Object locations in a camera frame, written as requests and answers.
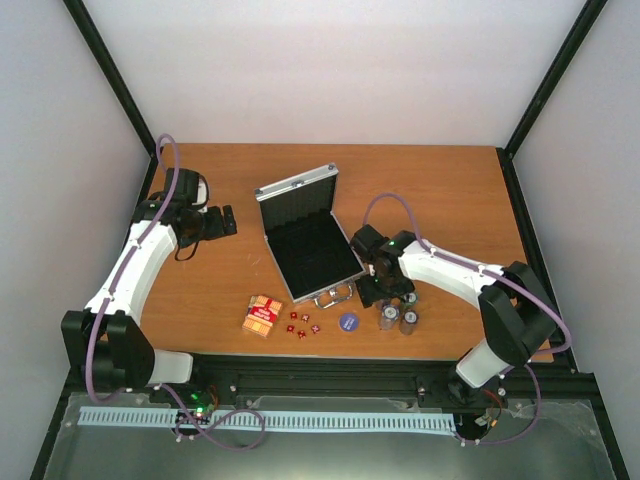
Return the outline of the red playing card deck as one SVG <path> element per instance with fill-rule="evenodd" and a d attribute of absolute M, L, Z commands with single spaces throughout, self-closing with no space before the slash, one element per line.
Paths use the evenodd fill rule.
<path fill-rule="evenodd" d="M 254 295 L 249 301 L 242 329 L 267 338 L 282 309 L 281 301 L 265 295 Z"/>

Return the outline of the aluminium poker case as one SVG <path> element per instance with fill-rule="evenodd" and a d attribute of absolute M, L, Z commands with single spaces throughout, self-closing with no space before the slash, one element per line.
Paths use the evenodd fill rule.
<path fill-rule="evenodd" d="M 338 175 L 329 163 L 254 190 L 265 242 L 296 304 L 345 302 L 365 273 L 334 213 Z"/>

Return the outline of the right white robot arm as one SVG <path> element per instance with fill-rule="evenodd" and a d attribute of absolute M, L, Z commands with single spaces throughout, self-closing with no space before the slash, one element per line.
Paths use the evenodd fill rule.
<path fill-rule="evenodd" d="M 401 299 L 417 282 L 435 286 L 476 308 L 484 338 L 448 374 L 445 394 L 471 406 L 479 391 L 510 367 L 521 367 L 558 328 L 538 277 L 529 265 L 483 264 L 453 254 L 409 231 L 392 238 L 366 224 L 350 240 L 370 273 L 356 281 L 362 305 Z"/>

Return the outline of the blue white poker chip stack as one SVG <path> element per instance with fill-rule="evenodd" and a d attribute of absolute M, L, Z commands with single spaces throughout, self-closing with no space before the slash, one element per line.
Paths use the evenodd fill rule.
<path fill-rule="evenodd" d="M 400 316 L 400 310 L 398 306 L 391 302 L 384 301 L 380 303 L 379 310 L 379 328 L 384 331 L 391 330 Z"/>

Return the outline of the brown poker chip stack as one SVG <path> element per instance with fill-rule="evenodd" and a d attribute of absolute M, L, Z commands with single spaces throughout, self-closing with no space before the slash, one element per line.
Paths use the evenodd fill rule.
<path fill-rule="evenodd" d="M 411 335 L 415 331 L 418 321 L 419 315 L 415 310 L 406 310 L 400 320 L 399 331 L 403 335 Z"/>

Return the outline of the green poker chip stack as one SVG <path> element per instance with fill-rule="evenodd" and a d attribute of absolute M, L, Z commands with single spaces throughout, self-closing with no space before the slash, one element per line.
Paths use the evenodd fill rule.
<path fill-rule="evenodd" d="M 402 305 L 405 310 L 412 309 L 418 302 L 418 295 L 415 292 L 410 292 L 402 297 Z"/>

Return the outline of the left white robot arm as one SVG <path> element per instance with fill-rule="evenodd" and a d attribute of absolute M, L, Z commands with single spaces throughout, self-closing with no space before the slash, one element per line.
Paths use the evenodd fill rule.
<path fill-rule="evenodd" d="M 66 312 L 61 332 L 71 373 L 104 402 L 126 389 L 169 383 L 186 402 L 201 400 L 208 378 L 189 353 L 154 348 L 141 330 L 142 312 L 162 266 L 202 241 L 237 233 L 232 207 L 187 197 L 153 197 L 134 212 L 125 247 L 107 280 L 81 310 Z"/>

